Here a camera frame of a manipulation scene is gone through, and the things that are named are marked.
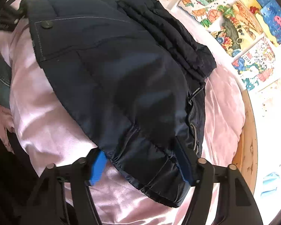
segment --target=snap button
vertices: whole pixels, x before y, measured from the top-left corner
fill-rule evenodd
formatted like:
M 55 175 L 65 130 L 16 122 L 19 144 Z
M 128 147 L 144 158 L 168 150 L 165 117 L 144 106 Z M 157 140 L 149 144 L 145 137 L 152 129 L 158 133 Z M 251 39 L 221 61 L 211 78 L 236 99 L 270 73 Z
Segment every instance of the snap button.
M 41 26 L 42 26 L 44 29 L 50 29 L 50 28 L 52 28 L 52 26 L 53 26 L 53 22 L 50 21 L 50 20 L 45 20 L 45 21 L 42 21 L 42 22 L 41 22 Z

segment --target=wooden bed frame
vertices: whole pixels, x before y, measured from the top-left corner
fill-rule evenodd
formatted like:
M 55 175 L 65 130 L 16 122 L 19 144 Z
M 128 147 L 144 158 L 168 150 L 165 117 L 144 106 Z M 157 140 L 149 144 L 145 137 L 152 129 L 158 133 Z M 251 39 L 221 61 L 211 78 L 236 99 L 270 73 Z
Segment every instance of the wooden bed frame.
M 241 92 L 244 101 L 246 120 L 240 135 L 236 154 L 232 163 L 237 166 L 254 194 L 257 178 L 257 132 L 252 104 L 247 90 Z

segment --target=jacket zipper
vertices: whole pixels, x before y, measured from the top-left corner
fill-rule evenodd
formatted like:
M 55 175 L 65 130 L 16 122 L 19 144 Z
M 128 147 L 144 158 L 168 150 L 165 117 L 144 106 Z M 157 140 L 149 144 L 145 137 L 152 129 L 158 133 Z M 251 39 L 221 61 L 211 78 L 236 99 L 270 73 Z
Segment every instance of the jacket zipper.
M 188 115 L 188 124 L 189 124 L 189 127 L 191 128 L 192 132 L 194 133 L 194 152 L 196 153 L 196 155 L 198 154 L 198 151 L 199 151 L 199 147 L 198 147 L 198 144 L 197 144 L 197 131 L 196 131 L 196 127 L 195 125 L 190 121 L 190 117 L 194 111 L 194 102 L 193 102 L 193 98 L 199 93 L 201 92 L 201 90 L 204 89 L 204 85 L 202 84 L 198 89 L 196 89 L 192 94 L 189 93 L 189 96 L 188 96 L 188 103 L 189 105 L 192 107 L 191 108 L 191 111 Z
M 197 132 L 196 132 L 196 127 L 193 125 L 193 123 L 190 123 L 190 127 L 192 129 L 192 131 L 194 132 L 194 152 L 196 153 L 196 155 L 198 154 L 198 145 L 197 145 Z

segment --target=pink cloth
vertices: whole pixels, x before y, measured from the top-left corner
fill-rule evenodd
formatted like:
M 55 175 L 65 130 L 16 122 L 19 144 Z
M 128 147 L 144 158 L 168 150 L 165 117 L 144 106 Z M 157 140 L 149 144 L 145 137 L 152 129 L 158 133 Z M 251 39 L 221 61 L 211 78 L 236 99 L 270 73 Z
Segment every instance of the pink cloth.
M 11 116 L 11 112 L 9 109 L 0 106 L 0 139 L 5 145 L 6 149 L 9 152 L 13 153 L 13 149 L 9 143 L 6 131 L 14 133 L 15 130 L 13 124 L 13 117 Z
M 10 107 L 14 128 L 40 175 L 47 164 L 71 164 L 96 146 L 55 96 L 36 62 L 27 24 L 28 20 L 22 19 L 12 34 L 0 32 L 0 51 L 12 67 Z M 212 164 L 227 166 L 237 149 L 245 115 L 239 87 L 221 64 L 206 80 L 205 101 L 202 157 Z M 134 225 L 180 224 L 193 194 L 191 189 L 180 208 L 166 207 L 135 189 L 109 162 L 101 180 L 90 191 L 103 224 Z M 215 185 L 207 224 L 214 219 L 217 195 Z M 69 186 L 66 198 L 71 202 Z

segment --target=jacket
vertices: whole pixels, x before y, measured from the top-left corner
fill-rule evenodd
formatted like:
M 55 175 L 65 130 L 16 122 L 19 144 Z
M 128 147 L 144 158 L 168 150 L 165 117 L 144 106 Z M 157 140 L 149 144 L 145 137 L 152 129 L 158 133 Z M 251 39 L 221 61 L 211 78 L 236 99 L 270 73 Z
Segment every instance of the jacket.
M 84 133 L 137 189 L 181 205 L 198 174 L 206 46 L 156 0 L 22 0 L 36 59 Z

